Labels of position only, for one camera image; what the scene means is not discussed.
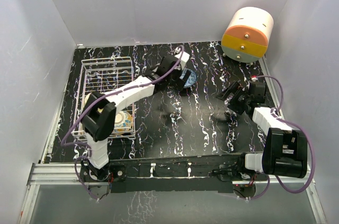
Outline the blue patterned bowl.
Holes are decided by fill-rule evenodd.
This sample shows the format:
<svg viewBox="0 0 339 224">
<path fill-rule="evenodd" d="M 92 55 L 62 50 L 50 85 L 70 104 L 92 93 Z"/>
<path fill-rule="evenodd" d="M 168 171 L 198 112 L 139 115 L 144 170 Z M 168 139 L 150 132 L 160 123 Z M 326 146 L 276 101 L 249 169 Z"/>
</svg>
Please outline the blue patterned bowl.
<svg viewBox="0 0 339 224">
<path fill-rule="evenodd" d="M 187 78 L 187 80 L 185 81 L 185 84 L 184 84 L 184 87 L 183 87 L 183 88 L 189 88 L 189 87 L 191 87 L 193 84 L 195 84 L 195 82 L 197 81 L 197 75 L 196 75 L 196 73 L 195 73 L 193 70 L 187 69 L 187 68 L 185 68 L 185 69 L 183 70 L 180 79 L 183 80 L 183 79 L 184 79 L 184 76 L 185 76 L 188 72 L 190 72 L 190 75 L 189 75 L 189 77 Z"/>
</svg>

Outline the orange blue swirl bowl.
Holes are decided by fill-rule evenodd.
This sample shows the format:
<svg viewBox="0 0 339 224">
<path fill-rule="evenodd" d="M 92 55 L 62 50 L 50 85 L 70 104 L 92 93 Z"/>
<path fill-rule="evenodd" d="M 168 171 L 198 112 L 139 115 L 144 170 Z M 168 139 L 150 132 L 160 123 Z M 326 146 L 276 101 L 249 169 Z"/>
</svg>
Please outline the orange blue swirl bowl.
<svg viewBox="0 0 339 224">
<path fill-rule="evenodd" d="M 132 116 L 127 111 L 120 111 L 115 116 L 113 133 L 123 134 L 132 129 Z"/>
</svg>

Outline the yellow sun pattern bowl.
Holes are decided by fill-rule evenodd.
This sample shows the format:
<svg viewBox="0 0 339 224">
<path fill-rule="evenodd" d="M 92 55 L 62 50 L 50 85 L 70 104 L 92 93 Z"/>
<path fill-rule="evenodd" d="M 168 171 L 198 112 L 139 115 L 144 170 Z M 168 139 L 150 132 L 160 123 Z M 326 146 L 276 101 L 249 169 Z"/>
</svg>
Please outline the yellow sun pattern bowl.
<svg viewBox="0 0 339 224">
<path fill-rule="evenodd" d="M 83 111 L 85 111 L 95 100 L 96 96 L 93 93 L 87 94 L 84 99 Z"/>
</svg>

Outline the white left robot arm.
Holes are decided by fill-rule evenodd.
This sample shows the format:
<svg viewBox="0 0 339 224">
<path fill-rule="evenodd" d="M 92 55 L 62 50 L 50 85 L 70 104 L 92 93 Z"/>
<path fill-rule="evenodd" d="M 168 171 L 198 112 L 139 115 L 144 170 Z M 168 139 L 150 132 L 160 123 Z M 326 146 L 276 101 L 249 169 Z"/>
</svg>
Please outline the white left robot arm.
<svg viewBox="0 0 339 224">
<path fill-rule="evenodd" d="M 82 115 L 82 125 L 90 147 L 86 163 L 87 174 L 94 180 L 104 181 L 109 176 L 108 137 L 115 127 L 119 112 L 141 99 L 150 97 L 168 87 L 182 89 L 190 76 L 183 70 L 190 55 L 178 46 L 173 55 L 166 55 L 161 62 L 138 76 L 130 83 L 110 92 L 89 94 Z"/>
</svg>

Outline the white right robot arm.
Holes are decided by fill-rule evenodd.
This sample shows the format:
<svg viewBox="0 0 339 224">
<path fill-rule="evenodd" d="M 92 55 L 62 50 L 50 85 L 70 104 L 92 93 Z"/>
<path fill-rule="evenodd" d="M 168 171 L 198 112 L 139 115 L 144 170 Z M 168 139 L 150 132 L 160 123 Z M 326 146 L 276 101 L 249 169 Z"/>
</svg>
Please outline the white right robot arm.
<svg viewBox="0 0 339 224">
<path fill-rule="evenodd" d="M 246 113 L 266 136 L 261 153 L 247 153 L 240 157 L 236 174 L 248 180 L 256 173 L 303 178 L 307 172 L 307 139 L 273 116 L 271 108 L 265 105 L 266 84 L 250 82 L 241 86 L 233 82 L 217 99 L 227 101 L 227 107 L 238 115 Z"/>
</svg>

